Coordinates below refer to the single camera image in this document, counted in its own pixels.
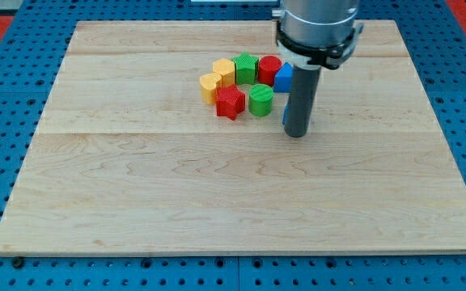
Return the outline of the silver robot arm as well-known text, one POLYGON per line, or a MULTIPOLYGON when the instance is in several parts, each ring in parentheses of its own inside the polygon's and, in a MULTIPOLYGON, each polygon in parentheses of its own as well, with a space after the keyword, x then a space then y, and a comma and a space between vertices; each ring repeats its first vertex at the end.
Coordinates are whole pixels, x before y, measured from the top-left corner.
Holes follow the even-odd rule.
POLYGON ((359 0, 282 0, 272 14, 286 38, 322 48, 348 38, 358 7, 359 0))

